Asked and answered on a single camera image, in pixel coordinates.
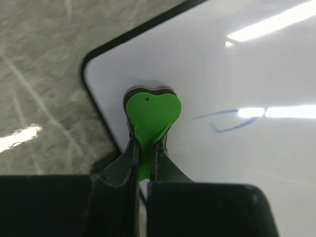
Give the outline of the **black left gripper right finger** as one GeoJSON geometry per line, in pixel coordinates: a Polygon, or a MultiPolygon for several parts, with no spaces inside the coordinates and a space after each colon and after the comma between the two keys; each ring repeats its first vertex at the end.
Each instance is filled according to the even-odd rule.
{"type": "Polygon", "coordinates": [[[165,142],[157,142],[154,144],[150,165],[150,181],[192,182],[169,158],[165,142]]]}

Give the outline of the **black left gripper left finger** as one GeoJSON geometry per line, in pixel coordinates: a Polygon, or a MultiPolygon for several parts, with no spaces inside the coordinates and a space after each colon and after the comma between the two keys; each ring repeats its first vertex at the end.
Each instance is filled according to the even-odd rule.
{"type": "Polygon", "coordinates": [[[90,169],[90,173],[101,178],[107,186],[123,186],[131,174],[134,164],[138,162],[138,145],[133,136],[122,154],[112,151],[98,159],[90,169]]]}

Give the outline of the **green whiteboard eraser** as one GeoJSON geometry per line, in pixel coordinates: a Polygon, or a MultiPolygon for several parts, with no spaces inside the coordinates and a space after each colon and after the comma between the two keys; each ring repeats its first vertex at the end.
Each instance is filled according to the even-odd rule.
{"type": "Polygon", "coordinates": [[[182,110],[174,90],[161,86],[134,86],[123,97],[130,137],[139,146],[139,180],[164,180],[158,168],[171,164],[166,149],[167,133],[182,110]]]}

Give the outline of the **white whiteboard black frame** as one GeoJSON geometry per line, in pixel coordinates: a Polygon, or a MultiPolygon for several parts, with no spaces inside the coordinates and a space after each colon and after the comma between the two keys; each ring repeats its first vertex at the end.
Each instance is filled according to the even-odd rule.
{"type": "Polygon", "coordinates": [[[89,52],[81,74],[121,150],[125,92],[172,88],[171,160],[195,181],[259,187],[282,237],[315,236],[315,1],[188,0],[89,52]]]}

